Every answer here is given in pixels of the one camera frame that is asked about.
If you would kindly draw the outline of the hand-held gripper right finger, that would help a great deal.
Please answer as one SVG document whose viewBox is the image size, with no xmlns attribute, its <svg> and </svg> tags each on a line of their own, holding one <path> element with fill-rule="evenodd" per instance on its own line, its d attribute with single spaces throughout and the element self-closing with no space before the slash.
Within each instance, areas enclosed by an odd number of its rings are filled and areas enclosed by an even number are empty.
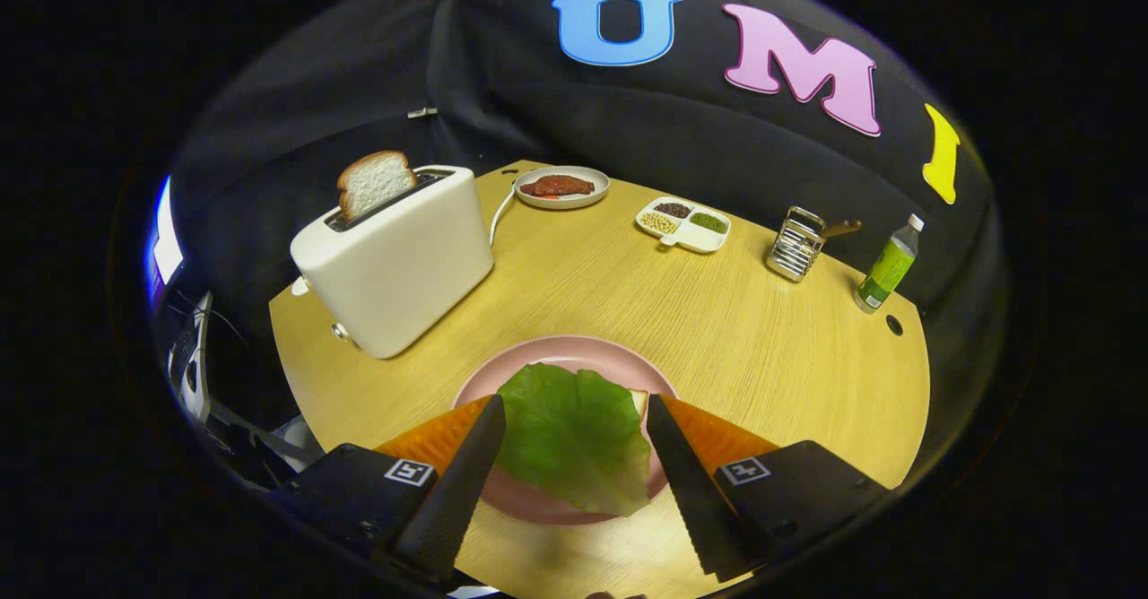
<svg viewBox="0 0 1148 599">
<path fill-rule="evenodd" d="M 889 493 L 816 441 L 779 448 L 675 397 L 649 398 L 647 435 L 701 570 L 721 582 L 788 565 Z"/>
</svg>

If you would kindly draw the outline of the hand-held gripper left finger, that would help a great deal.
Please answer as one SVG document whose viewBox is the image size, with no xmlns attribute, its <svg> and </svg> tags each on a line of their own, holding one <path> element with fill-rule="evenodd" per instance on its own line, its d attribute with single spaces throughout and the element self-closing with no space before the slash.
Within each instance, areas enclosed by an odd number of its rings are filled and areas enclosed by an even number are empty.
<svg viewBox="0 0 1148 599">
<path fill-rule="evenodd" d="M 486 395 L 436 421 L 461 431 L 450 464 L 386 456 L 346 443 L 284 483 L 284 509 L 356 559 L 445 586 L 501 451 L 501 395 Z"/>
</svg>

